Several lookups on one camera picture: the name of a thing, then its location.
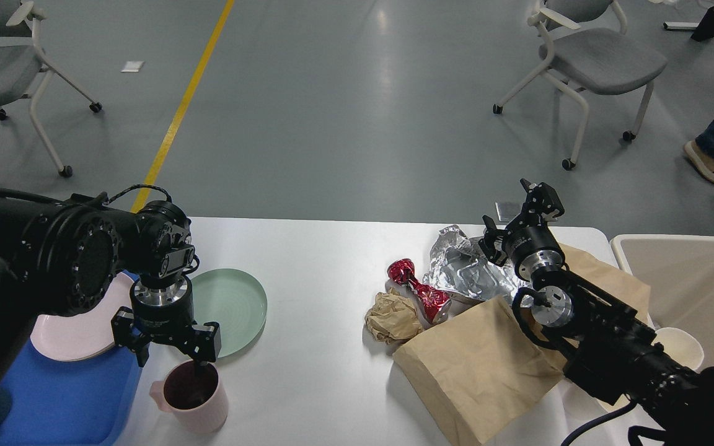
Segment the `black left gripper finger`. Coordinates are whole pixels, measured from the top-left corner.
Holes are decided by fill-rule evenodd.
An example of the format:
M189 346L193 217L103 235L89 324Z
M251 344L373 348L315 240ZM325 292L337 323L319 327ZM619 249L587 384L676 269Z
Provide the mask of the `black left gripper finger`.
M149 359L151 337L136 327L136 317L130 308L119 308L111 319L114 343L117 347L130 350L137 365L143 368Z
M221 350L220 324L216 321L184 326L175 334L175 347L192 361L195 377L202 376L210 362L216 362Z

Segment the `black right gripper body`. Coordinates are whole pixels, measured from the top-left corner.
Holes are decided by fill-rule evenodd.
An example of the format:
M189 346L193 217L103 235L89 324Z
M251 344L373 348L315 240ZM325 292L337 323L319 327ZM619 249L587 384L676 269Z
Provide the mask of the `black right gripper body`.
M566 263L561 246L544 225L505 229L503 251L524 281L531 281L538 270L559 270Z

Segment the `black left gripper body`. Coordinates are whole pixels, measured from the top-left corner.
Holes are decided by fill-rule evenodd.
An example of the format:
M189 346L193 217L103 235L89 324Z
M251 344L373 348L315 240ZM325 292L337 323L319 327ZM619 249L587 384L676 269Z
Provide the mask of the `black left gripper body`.
M188 276L175 276L172 282L140 276L130 290L136 344L187 347L195 324L192 295Z

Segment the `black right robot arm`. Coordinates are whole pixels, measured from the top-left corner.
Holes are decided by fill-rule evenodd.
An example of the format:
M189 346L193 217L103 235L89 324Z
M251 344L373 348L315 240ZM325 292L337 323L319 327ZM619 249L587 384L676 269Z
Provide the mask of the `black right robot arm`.
M526 282L511 303L518 327L533 344L559 352L566 378L591 397L607 404L629 398L573 430L563 444L640 406L658 428L631 426L629 444L714 445L714 367L694 372L675 361L635 308L570 270L548 228L565 211L557 192L546 183L520 182L526 198L519 214L504 229L484 216L478 243L488 262L511 263Z

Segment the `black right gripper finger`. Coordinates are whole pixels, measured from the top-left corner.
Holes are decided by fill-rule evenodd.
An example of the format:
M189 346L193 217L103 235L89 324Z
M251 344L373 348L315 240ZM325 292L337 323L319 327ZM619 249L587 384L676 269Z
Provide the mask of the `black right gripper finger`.
M519 214L510 221L510 229L547 227L564 215L566 209L552 186L541 181L533 183L522 178L519 183L526 192L526 198Z
M503 251L502 243L505 233L498 229L496 222L488 215L482 216L485 229L483 237L478 241L478 246L484 254L485 259L495 266L504 266L508 256Z

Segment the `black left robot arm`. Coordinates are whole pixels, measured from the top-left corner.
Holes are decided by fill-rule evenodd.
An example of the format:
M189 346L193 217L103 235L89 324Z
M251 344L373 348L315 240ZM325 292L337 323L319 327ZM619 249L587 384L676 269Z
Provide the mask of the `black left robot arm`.
M196 367L216 362L220 325L200 323L190 274L200 265L191 220L170 195L136 212L114 197L66 200L0 188L0 381L40 315L74 317L103 300L121 271L137 274L113 337L144 366L151 344L177 348Z

